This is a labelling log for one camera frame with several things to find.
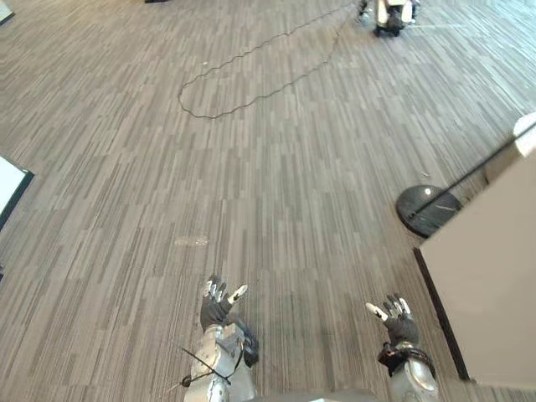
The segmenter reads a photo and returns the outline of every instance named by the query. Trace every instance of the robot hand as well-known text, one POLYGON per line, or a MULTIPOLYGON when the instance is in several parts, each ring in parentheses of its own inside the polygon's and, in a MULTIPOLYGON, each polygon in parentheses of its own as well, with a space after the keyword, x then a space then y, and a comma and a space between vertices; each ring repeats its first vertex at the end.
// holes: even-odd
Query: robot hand
POLYGON ((389 301, 384 302, 384 306, 388 314, 374 304, 366 303, 365 306, 384 322, 393 347, 406 344, 415 347, 419 343, 419 329, 411 317, 408 303, 396 293, 394 296, 387 295, 387 298, 389 301))
POLYGON ((206 331, 211 325, 227 325, 227 315, 233 305, 247 292, 248 286, 241 286, 235 293, 229 296, 225 293, 227 284, 216 275, 212 275, 207 281, 203 291, 203 303, 201 305, 201 327, 206 331))

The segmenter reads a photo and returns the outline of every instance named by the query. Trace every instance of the black base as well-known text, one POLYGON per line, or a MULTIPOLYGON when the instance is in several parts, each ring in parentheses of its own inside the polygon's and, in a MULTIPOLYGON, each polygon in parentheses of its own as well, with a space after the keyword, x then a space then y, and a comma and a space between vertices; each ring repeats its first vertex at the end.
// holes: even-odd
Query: black base
POLYGON ((436 186, 414 186, 407 188, 396 200, 396 213, 406 228, 421 237, 432 236, 461 210, 460 201, 445 193, 418 215, 413 213, 436 197, 441 188, 436 186))

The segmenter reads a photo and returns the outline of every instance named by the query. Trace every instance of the black cable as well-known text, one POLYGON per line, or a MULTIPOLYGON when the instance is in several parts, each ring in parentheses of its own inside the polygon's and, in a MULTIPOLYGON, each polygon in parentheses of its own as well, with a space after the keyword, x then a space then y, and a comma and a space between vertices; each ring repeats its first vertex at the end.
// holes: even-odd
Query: black cable
POLYGON ((306 78, 308 77, 309 75, 311 75, 312 73, 314 73, 315 71, 318 71, 319 69, 321 69, 325 64, 328 64, 331 62, 331 59, 333 57, 333 54, 335 53, 335 50, 337 49, 337 46, 338 46, 338 43, 339 43, 339 39, 341 37, 341 31, 343 30, 343 26, 346 24, 346 22, 349 20, 349 18, 346 18, 344 20, 343 23, 341 23, 341 25, 339 26, 339 28, 337 29, 337 31, 335 32, 335 37, 333 39, 333 46, 332 46, 332 49, 330 50, 329 54, 327 55, 327 57, 321 61, 319 64, 315 65, 313 68, 311 68, 310 70, 308 70, 306 73, 302 74, 302 75, 299 75, 298 77, 296 77, 294 80, 292 81, 289 81, 287 82, 286 84, 284 84, 282 87, 276 89, 276 90, 273 90, 272 92, 268 93, 268 94, 264 94, 264 95, 258 95, 256 96, 255 98, 253 98, 253 100, 249 101, 248 103, 244 103, 243 105, 238 105, 236 107, 234 107, 233 109, 230 109, 228 111, 224 111, 224 112, 221 112, 217 115, 213 115, 213 116, 209 116, 209 115, 197 115, 196 113, 194 113, 192 110, 188 109, 184 104, 183 104, 183 100, 182 100, 182 96, 183 96, 183 92, 184 90, 186 90, 186 88, 188 88, 191 84, 193 84, 195 81, 199 80, 200 78, 203 78, 203 77, 206 77, 207 75, 209 75, 211 72, 213 71, 217 71, 217 70, 221 70, 223 67, 225 67, 227 64, 231 64, 233 63, 235 60, 237 59, 243 59, 245 56, 247 56, 248 54, 252 54, 253 52, 255 52, 256 50, 259 50, 261 48, 263 48, 264 46, 266 46, 267 44, 270 44, 272 43, 274 40, 278 39, 278 38, 281 38, 283 36, 287 36, 287 37, 290 37, 291 35, 293 35, 297 30, 299 29, 302 29, 302 28, 305 28, 313 23, 315 23, 316 21, 322 19, 322 18, 325 18, 329 15, 332 15, 340 10, 343 10, 345 9, 346 7, 352 5, 353 2, 350 2, 350 3, 347 3, 347 4, 344 4, 343 6, 339 7, 339 8, 335 8, 333 9, 332 11, 328 11, 327 13, 324 13, 314 19, 311 19, 309 21, 307 21, 306 23, 303 23, 302 25, 298 25, 297 27, 293 28, 291 31, 286 31, 286 32, 283 32, 283 33, 279 33, 277 34, 276 36, 272 36, 271 38, 265 40, 263 43, 255 46, 254 48, 250 49, 250 50, 247 50, 245 51, 243 54, 237 54, 236 56, 232 57, 231 59, 227 60, 226 62, 224 62, 223 64, 220 64, 219 66, 217 67, 213 67, 211 68, 210 70, 202 73, 202 74, 199 74, 197 75, 196 77, 194 77, 192 80, 188 81, 186 84, 184 84, 183 86, 181 86, 179 92, 178 92, 178 103, 179 105, 181 106, 181 109, 183 109, 183 111, 185 111, 186 113, 188 113, 190 116, 192 117, 196 117, 198 119, 210 119, 210 120, 216 120, 216 119, 219 119, 220 117, 222 116, 227 116, 227 115, 231 115, 233 113, 235 113, 236 111, 240 110, 240 109, 245 109, 246 107, 248 106, 251 106, 253 105, 254 103, 256 103, 257 101, 261 100, 261 99, 267 99, 267 98, 270 98, 271 96, 283 91, 286 87, 288 86, 292 86, 294 85, 296 82, 298 82, 299 80, 302 80, 303 78, 306 78))
POLYGON ((220 377, 222 380, 224 380, 225 382, 227 382, 227 384, 231 385, 231 382, 228 380, 227 377, 223 376, 222 374, 218 373, 216 370, 214 370, 212 367, 210 367, 208 364, 206 364, 203 360, 201 360, 200 358, 198 358, 195 354, 193 354, 192 352, 188 351, 187 349, 183 348, 182 346, 180 347, 181 350, 183 352, 185 352, 186 354, 189 354, 191 357, 195 358, 198 362, 200 362, 203 366, 205 366, 207 369, 210 370, 210 373, 209 374, 216 374, 218 377, 220 377))

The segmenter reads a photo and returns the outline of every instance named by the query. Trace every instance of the floor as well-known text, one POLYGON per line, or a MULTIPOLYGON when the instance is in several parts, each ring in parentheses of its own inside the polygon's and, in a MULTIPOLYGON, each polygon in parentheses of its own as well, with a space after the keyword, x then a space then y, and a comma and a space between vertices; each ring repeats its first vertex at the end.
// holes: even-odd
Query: floor
POLYGON ((239 310, 261 342, 261 394, 388 399, 386 333, 363 304, 399 291, 444 401, 536 400, 456 378, 412 255, 422 240, 394 211, 536 109, 536 8, 423 0, 416 26, 376 39, 342 5, 9 2, 0 152, 35 179, 0 234, 1 401, 182 400, 178 345, 195 349, 214 271, 250 285, 239 310), (181 102, 215 116, 307 77, 218 119, 183 111, 196 75, 334 9, 181 102))

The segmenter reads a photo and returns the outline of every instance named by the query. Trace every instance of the robotic arm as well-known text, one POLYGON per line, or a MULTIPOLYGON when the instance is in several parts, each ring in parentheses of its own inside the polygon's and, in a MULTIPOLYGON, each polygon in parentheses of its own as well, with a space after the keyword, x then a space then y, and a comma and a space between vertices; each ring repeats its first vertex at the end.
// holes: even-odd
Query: robotic arm
MULTIPOLYGON (((251 330, 236 315, 233 305, 247 292, 240 287, 231 296, 225 283, 211 276, 203 292, 200 347, 191 354, 194 362, 182 385, 188 388, 185 402, 309 402, 322 400, 364 402, 376 400, 369 391, 346 390, 334 394, 288 394, 255 398, 251 367, 259 360, 259 344, 251 330)), ((399 295, 388 296, 387 312, 371 303, 366 307, 387 327, 390 342, 385 343, 378 360, 389 369, 394 402, 438 402, 434 366, 419 349, 419 331, 408 303, 399 295)))
POLYGON ((387 298, 384 306, 388 313, 371 303, 365 306, 387 327, 390 343, 384 343, 378 361, 389 369, 394 401, 438 402, 436 370, 419 348, 419 329, 410 306, 397 294, 387 298))
POLYGON ((204 335, 190 375, 182 381, 185 402, 245 401, 255 397, 251 367, 258 361, 258 343, 234 314, 233 305, 247 292, 241 286, 231 296, 225 282, 211 276, 203 291, 201 327, 204 335))

